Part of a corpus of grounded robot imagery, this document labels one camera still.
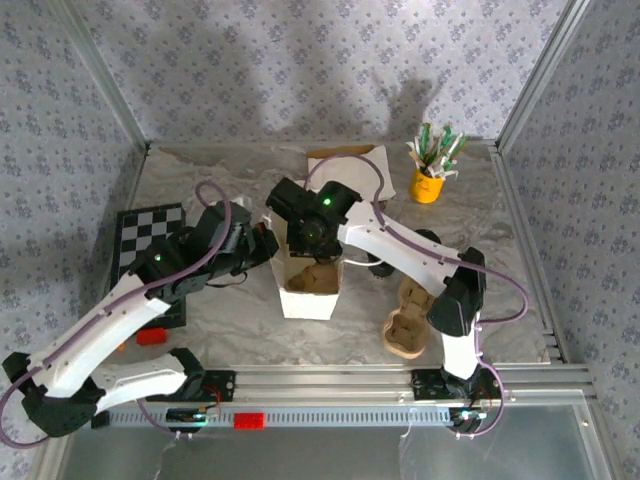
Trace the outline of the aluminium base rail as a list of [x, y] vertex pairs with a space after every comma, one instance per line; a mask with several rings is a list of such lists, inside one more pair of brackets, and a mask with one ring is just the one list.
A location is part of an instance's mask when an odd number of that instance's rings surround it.
[[[512, 405], [595, 397], [584, 365], [507, 364], [496, 369]], [[435, 404], [447, 391], [439, 368], [417, 365], [246, 365], [214, 370], [236, 373], [231, 401], [247, 405]]]

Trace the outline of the brown pulp cup carrier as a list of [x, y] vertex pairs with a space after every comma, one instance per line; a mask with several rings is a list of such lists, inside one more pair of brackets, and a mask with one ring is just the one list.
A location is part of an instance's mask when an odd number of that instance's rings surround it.
[[291, 292], [334, 295], [339, 291], [338, 269], [334, 264], [309, 265], [286, 283]]
[[431, 327], [427, 314], [435, 297], [405, 276], [397, 292], [398, 306], [383, 324], [381, 340], [386, 350], [405, 359], [418, 358], [425, 350]]

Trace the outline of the aluminium table edge rail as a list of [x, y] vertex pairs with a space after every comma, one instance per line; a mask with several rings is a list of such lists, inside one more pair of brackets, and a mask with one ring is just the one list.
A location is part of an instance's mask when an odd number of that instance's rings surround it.
[[489, 154], [496, 171], [498, 183], [504, 192], [506, 208], [511, 216], [532, 303], [540, 316], [550, 360], [552, 363], [568, 364], [571, 362], [568, 345], [559, 323], [551, 290], [514, 178], [496, 145], [489, 145]]

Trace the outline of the black paper coffee cup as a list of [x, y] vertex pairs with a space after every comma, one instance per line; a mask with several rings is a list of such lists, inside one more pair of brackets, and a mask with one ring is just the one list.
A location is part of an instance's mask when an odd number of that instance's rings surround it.
[[395, 271], [395, 268], [392, 265], [387, 262], [383, 262], [375, 255], [368, 253], [367, 259], [369, 263], [368, 270], [377, 278], [388, 278]]

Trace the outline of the white printed paper gift bag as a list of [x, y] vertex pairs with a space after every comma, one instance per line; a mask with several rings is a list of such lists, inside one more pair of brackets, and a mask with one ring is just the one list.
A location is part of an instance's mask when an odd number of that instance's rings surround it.
[[368, 267], [368, 262], [341, 258], [334, 265], [338, 269], [339, 291], [334, 295], [291, 292], [286, 289], [287, 281], [309, 265], [317, 263], [313, 258], [295, 258], [289, 255], [286, 244], [287, 223], [275, 213], [269, 213], [262, 220], [273, 231], [279, 244], [279, 251], [270, 259], [271, 270], [280, 295], [283, 316], [286, 319], [329, 320], [336, 307], [345, 264]]

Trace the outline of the black grey chessboard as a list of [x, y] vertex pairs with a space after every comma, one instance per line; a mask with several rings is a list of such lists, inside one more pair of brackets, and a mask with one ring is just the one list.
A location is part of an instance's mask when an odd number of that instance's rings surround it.
[[186, 225], [180, 203], [120, 211], [116, 216], [110, 285], [112, 289], [129, 265], [146, 248], [163, 240]]

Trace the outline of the yellow straw holder cup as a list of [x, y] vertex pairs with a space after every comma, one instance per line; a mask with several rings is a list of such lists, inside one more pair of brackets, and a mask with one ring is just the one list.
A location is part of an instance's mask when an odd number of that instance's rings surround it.
[[431, 204], [439, 198], [444, 183], [442, 178], [433, 178], [416, 169], [409, 185], [409, 195], [420, 204]]

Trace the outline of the aluminium frame post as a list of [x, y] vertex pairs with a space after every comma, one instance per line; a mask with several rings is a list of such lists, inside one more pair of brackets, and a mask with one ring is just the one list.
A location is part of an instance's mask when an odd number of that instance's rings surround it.
[[71, 0], [47, 1], [64, 28], [71, 44], [91, 74], [94, 83], [103, 95], [116, 120], [134, 145], [143, 151], [147, 151], [149, 142], [137, 124], [129, 105], [125, 101], [114, 76], [110, 72], [79, 11]]
[[505, 155], [534, 110], [546, 86], [583, 22], [593, 0], [567, 0], [516, 104], [496, 139], [496, 148]]

